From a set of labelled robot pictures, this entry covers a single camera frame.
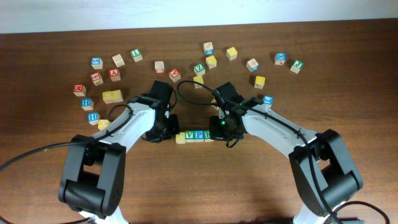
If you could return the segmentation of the blue P block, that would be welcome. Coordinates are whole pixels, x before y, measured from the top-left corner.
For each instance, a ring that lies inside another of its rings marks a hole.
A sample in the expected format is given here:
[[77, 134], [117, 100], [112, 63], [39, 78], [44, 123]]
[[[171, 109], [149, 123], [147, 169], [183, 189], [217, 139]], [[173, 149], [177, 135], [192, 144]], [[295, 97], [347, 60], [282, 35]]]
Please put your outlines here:
[[205, 132], [203, 130], [194, 131], [194, 142], [204, 142]]

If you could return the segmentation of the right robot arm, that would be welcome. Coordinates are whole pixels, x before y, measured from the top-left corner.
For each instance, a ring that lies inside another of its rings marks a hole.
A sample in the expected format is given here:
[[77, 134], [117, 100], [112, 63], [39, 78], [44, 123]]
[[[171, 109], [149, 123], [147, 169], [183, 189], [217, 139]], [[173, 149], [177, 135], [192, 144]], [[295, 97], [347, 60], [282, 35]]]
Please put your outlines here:
[[363, 188], [363, 179], [343, 138], [303, 128], [272, 111], [273, 97], [244, 99], [230, 83], [213, 90], [219, 116], [210, 120], [210, 136], [233, 147], [245, 134], [257, 136], [290, 161], [303, 202], [291, 223], [323, 223], [329, 211]]

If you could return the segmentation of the green R block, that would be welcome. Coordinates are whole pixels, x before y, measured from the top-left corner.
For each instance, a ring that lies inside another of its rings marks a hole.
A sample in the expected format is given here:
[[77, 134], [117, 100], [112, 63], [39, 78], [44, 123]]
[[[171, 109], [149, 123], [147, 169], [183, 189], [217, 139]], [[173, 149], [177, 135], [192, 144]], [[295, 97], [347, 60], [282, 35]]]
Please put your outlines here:
[[204, 134], [205, 134], [205, 138], [204, 138], [205, 142], [213, 142], [213, 139], [211, 138], [209, 130], [204, 131]]

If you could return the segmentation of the yellow C block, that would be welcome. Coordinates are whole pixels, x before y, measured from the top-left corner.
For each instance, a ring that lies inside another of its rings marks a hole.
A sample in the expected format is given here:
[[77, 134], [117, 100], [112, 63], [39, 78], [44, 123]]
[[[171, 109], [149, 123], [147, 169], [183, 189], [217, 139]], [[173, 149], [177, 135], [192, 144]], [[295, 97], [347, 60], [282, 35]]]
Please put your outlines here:
[[180, 133], [176, 134], [175, 135], [175, 142], [177, 144], [185, 144], [186, 143], [185, 132], [180, 132]]

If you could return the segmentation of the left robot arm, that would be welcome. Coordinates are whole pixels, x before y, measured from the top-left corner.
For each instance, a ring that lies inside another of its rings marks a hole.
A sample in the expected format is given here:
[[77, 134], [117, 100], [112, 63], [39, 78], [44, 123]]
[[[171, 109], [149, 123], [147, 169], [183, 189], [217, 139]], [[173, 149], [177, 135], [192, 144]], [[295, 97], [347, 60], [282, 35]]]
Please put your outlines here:
[[68, 148], [59, 201], [92, 223], [126, 223], [119, 207], [126, 154], [140, 138], [160, 143], [178, 134], [177, 115], [170, 112], [174, 95], [170, 84], [155, 81], [149, 93], [123, 105], [107, 128], [92, 136], [76, 135]]

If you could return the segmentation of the green V block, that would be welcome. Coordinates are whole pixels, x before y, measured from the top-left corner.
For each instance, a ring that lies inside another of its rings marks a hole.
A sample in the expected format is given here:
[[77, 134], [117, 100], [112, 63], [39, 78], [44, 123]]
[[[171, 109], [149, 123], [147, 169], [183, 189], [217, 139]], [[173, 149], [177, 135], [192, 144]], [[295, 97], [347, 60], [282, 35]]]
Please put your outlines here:
[[185, 131], [185, 142], [195, 142], [195, 132], [192, 130]]

